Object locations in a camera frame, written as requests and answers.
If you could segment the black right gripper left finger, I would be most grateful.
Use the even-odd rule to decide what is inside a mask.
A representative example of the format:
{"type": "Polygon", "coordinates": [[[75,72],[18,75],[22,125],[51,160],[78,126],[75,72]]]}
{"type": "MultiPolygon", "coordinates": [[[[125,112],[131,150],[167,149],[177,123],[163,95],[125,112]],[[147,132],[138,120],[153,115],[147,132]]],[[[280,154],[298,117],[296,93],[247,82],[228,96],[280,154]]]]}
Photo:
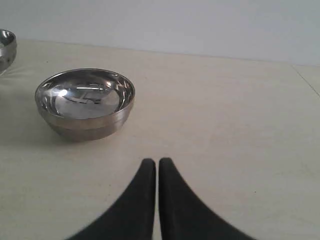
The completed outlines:
{"type": "Polygon", "coordinates": [[[120,197],[70,240],[151,240],[156,196],[156,164],[145,158],[120,197]]]}

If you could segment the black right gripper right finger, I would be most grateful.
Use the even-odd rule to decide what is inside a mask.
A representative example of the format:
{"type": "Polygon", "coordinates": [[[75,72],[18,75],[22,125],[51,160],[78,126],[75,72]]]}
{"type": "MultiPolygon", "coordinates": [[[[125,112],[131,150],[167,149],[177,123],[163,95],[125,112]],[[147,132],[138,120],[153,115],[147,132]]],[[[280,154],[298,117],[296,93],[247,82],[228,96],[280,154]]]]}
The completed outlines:
{"type": "Polygon", "coordinates": [[[208,208],[168,157],[158,165],[158,211],[163,240],[252,239],[208,208]]]}

